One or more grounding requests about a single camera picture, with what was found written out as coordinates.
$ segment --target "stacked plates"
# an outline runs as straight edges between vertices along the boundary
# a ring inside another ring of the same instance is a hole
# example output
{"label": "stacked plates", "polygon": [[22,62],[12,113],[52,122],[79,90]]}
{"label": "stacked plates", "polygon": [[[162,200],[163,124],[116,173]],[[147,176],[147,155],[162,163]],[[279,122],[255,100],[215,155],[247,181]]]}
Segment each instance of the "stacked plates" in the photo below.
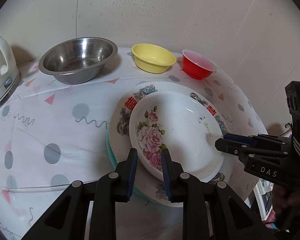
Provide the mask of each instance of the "stacked plates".
{"label": "stacked plates", "polygon": [[214,148],[215,140],[227,132],[221,114],[196,91],[172,82],[149,82],[119,100],[107,146],[113,166],[127,159],[130,148],[138,150],[136,193],[156,203],[182,207],[182,203],[170,203],[165,194],[162,149],[168,148],[172,160],[201,181],[228,182],[233,157]]}

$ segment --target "rose print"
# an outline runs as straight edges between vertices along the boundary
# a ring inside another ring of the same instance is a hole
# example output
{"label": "rose print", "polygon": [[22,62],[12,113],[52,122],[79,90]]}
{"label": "rose print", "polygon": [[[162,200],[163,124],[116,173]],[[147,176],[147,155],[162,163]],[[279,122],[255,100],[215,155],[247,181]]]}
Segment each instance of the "rose print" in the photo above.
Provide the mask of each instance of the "rose print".
{"label": "rose print", "polygon": [[151,122],[156,122],[158,120],[157,114],[154,111],[151,111],[149,114],[149,119]]}
{"label": "rose print", "polygon": [[162,125],[156,123],[158,116],[156,114],[157,106],[150,112],[145,112],[145,121],[140,121],[137,125],[137,137],[142,152],[149,163],[162,172],[161,152],[166,149],[163,143],[165,130],[160,130]]}
{"label": "rose print", "polygon": [[138,132],[139,144],[146,152],[154,154],[162,145],[162,135],[156,127],[144,126]]}
{"label": "rose print", "polygon": [[161,153],[155,152],[155,153],[146,153],[146,158],[149,160],[150,164],[157,168],[158,170],[162,170],[161,166]]}

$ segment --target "table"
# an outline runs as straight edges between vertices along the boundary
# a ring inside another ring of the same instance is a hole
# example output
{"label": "table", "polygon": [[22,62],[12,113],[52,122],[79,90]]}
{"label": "table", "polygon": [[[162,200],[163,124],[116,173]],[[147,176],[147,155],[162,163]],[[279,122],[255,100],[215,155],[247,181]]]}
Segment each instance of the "table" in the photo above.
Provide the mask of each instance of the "table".
{"label": "table", "polygon": [[[151,74],[136,67],[129,48],[119,48],[98,77],[78,85],[41,73],[39,59],[19,66],[22,82],[0,109],[0,229],[7,239],[20,239],[72,181],[94,181],[113,171],[106,129],[118,100],[138,84],[188,86],[222,113],[230,132],[266,133],[245,94],[220,67],[208,78],[194,80],[181,68],[182,55],[174,55],[178,61],[173,67]],[[242,167],[236,160],[229,185],[245,199],[258,178]],[[117,204],[116,217],[118,239],[182,235],[182,209],[136,194],[129,203]]]}

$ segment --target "red bowl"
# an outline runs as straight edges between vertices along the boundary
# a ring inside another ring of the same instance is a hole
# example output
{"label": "red bowl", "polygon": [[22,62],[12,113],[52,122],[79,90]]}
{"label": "red bowl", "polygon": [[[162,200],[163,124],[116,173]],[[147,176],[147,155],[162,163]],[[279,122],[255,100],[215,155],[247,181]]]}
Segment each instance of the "red bowl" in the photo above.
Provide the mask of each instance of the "red bowl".
{"label": "red bowl", "polygon": [[217,70],[216,66],[201,54],[184,49],[182,51],[183,71],[194,79],[203,79]]}

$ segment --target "electric kettle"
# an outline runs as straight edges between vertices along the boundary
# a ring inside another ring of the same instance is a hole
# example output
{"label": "electric kettle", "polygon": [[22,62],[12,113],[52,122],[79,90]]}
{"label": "electric kettle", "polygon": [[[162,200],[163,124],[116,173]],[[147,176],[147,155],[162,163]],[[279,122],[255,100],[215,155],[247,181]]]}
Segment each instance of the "electric kettle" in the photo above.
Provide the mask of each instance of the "electric kettle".
{"label": "electric kettle", "polygon": [[9,44],[0,36],[0,107],[8,100],[21,80]]}

